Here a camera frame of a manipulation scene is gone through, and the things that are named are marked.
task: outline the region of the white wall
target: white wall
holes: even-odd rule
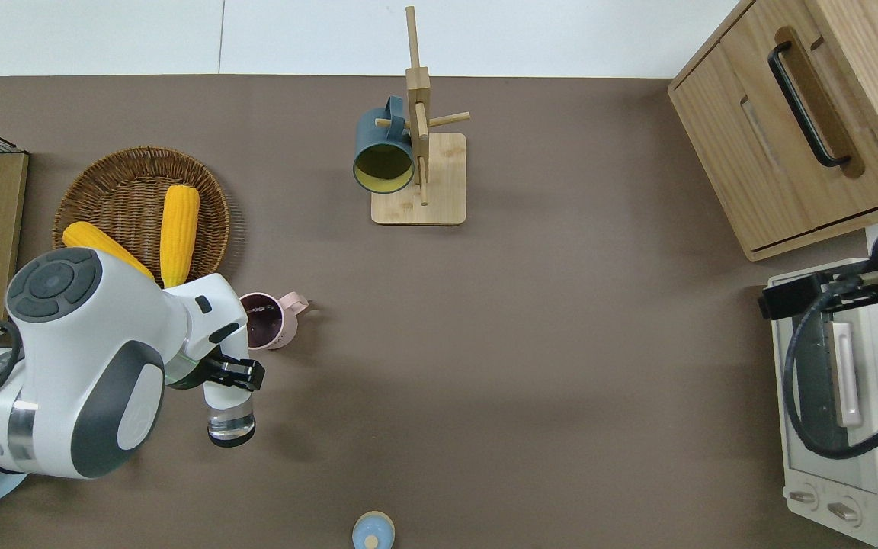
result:
[[[408,2],[0,0],[0,75],[402,74]],[[418,0],[435,75],[672,77],[736,0]]]

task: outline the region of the brown tabletop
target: brown tabletop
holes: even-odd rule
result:
[[[667,84],[433,78],[433,112],[473,120],[449,127],[466,223],[428,228],[375,225],[351,176],[401,78],[0,78],[32,153],[21,264],[88,164],[168,146],[231,194],[236,291],[314,301],[255,354],[253,441],[215,448],[201,392],[169,390],[123,468],[1,500],[0,547],[344,548],[372,509],[401,549],[863,546],[785,508],[754,301],[863,234],[745,260]]]

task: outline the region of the blue cup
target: blue cup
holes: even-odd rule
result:
[[[384,108],[372,108],[358,121],[354,147],[354,178],[368,191],[401,191],[412,180],[412,138],[405,129],[402,98],[391,96]],[[376,118],[389,120],[380,127]]]

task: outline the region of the wooden base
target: wooden base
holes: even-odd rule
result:
[[[372,194],[372,220],[379,225],[461,225],[466,221],[466,136],[429,133],[429,174],[421,205],[419,187]]]

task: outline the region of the oven door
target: oven door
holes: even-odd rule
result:
[[[820,444],[853,445],[878,427],[878,414],[873,410],[877,392],[875,361],[868,330],[868,309],[872,308],[878,305],[815,315],[803,328],[795,357],[795,406],[803,427]],[[796,316],[777,321],[774,334],[781,366],[800,320]],[[788,468],[877,493],[875,451],[835,460],[805,449],[782,404]]]

